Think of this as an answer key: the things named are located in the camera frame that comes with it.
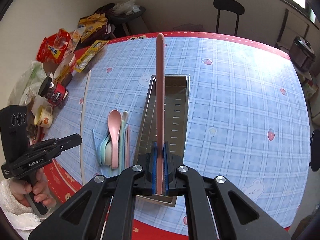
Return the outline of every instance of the red jar label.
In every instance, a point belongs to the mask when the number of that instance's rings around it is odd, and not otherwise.
[[[62,100],[66,93],[66,89],[61,84],[56,85],[56,89],[54,90],[51,98],[48,99],[48,102],[54,106],[57,106]]]

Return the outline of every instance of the white chopstick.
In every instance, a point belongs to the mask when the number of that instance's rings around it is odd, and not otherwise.
[[[87,82],[85,84],[84,95],[83,95],[81,119],[80,119],[80,136],[81,136],[81,138],[83,138],[85,103],[87,101],[87,93],[88,93],[90,78],[91,78],[91,70],[89,71],[88,76],[87,76]],[[82,144],[80,144],[80,173],[81,173],[82,186],[84,186],[86,184],[86,182],[85,182],[84,164],[83,164],[83,139],[82,139]]]

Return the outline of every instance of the hand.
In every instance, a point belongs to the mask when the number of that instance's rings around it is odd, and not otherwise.
[[[9,188],[12,195],[18,200],[22,205],[30,207],[28,200],[25,198],[25,194],[29,194],[32,190],[35,194],[35,201],[42,202],[43,205],[47,207],[54,207],[56,205],[55,199],[50,195],[48,180],[43,172],[43,168],[36,171],[37,183],[31,187],[29,183],[23,180],[10,179]]]

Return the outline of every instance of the pink chopstick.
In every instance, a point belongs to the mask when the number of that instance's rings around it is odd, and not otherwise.
[[[157,177],[156,193],[162,194],[164,144],[164,35],[156,39]]]

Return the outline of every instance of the wall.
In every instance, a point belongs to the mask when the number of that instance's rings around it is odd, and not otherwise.
[[[104,3],[122,2],[128,0],[104,0]],[[208,32],[215,32],[217,9],[214,0],[136,0],[136,3],[146,7],[143,15],[149,30],[152,32],[171,31],[173,27],[186,23],[201,24]],[[236,0],[245,8],[245,14],[240,16],[238,36],[263,42],[274,46],[278,38],[284,17],[285,8],[308,22],[297,11],[279,0]],[[233,34],[236,15],[222,11],[220,14],[219,32]],[[310,25],[309,35],[314,50],[318,54],[320,71],[320,31]]]
[[[59,28],[72,31],[80,17],[99,7],[98,0],[14,0],[0,22],[0,109],[17,79],[34,60],[44,37]],[[0,165],[4,162],[0,147]]]

